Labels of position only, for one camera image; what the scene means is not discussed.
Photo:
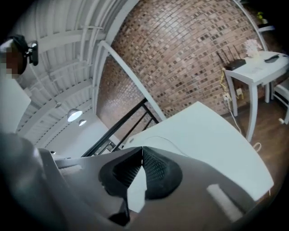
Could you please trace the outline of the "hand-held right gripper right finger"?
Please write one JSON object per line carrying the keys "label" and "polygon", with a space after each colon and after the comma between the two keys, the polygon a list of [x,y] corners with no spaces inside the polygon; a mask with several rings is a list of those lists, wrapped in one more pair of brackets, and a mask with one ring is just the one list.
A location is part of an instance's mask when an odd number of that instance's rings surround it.
{"label": "hand-held right gripper right finger", "polygon": [[130,231],[226,231],[235,229],[256,205],[239,185],[210,165],[164,150],[140,147],[117,160],[125,186],[144,171],[144,206]]}

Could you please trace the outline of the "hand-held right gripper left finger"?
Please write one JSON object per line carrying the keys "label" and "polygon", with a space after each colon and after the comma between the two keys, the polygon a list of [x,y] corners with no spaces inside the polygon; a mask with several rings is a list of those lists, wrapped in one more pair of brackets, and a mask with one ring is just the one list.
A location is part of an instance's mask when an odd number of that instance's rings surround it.
{"label": "hand-held right gripper left finger", "polygon": [[94,157],[54,159],[40,150],[50,224],[61,231],[141,231],[130,219],[127,187],[141,164],[142,148]]}

